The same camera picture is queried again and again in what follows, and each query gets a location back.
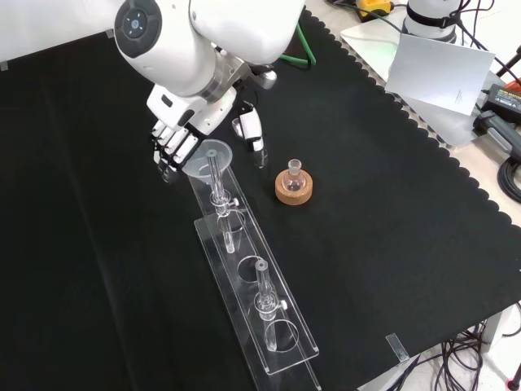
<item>glass tube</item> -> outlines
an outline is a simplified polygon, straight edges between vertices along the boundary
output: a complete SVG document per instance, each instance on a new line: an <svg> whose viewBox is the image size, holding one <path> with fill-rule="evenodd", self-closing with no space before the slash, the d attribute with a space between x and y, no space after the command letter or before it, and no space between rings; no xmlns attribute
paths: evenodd
<svg viewBox="0 0 521 391"><path fill-rule="evenodd" d="M217 161L217 151L210 149L206 152L210 174L212 175L212 203L215 205L217 214L219 215L219 228L225 241L226 251L228 253L235 252L234 238L232 236L230 220L230 202L229 195L226 194L225 188L222 186L221 167Z"/></svg>
<svg viewBox="0 0 521 391"><path fill-rule="evenodd" d="M275 326L270 323L275 319L277 311L277 301L274 295L274 289L269 281L268 262L260 259L255 263L257 273L257 286L259 288L259 296L257 298L257 309L262 320L265 321L265 342L269 350L277 350L277 336L275 334Z"/></svg>

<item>glass flask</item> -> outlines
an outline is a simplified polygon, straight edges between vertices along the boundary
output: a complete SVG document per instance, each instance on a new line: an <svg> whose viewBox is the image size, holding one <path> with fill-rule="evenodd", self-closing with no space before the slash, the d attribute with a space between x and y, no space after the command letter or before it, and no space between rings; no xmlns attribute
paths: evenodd
<svg viewBox="0 0 521 391"><path fill-rule="evenodd" d="M302 163L300 160L291 159L287 164L288 171L282 178L282 186L288 191L299 191L306 186L306 178L300 169Z"/></svg>

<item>white card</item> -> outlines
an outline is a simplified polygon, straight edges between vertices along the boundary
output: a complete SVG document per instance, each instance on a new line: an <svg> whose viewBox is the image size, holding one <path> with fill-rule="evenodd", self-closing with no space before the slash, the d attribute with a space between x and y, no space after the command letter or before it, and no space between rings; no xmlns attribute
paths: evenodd
<svg viewBox="0 0 521 391"><path fill-rule="evenodd" d="M385 89L470 115L495 55L402 34Z"/></svg>

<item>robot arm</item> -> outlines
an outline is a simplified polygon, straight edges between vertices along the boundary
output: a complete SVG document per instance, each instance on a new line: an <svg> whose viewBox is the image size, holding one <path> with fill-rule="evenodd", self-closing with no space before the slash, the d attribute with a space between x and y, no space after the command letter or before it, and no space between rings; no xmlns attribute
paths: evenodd
<svg viewBox="0 0 521 391"><path fill-rule="evenodd" d="M235 87L248 77L264 88L274 84L274 72L258 65L284 52L303 6L304 0L125 1L116 44L155 83L147 105L159 120L151 136L163 172L182 168L232 108L239 111L237 134L254 151L264 147L256 110L235 102Z"/></svg>

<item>acrylic stand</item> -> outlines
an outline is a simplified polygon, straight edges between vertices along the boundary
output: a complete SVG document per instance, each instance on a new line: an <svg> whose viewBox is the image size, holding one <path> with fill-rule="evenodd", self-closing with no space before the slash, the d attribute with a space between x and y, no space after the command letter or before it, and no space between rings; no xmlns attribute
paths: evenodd
<svg viewBox="0 0 521 391"><path fill-rule="evenodd" d="M321 389L318 347L230 169L230 148L205 140L183 171L204 217L195 229L259 391Z"/></svg>

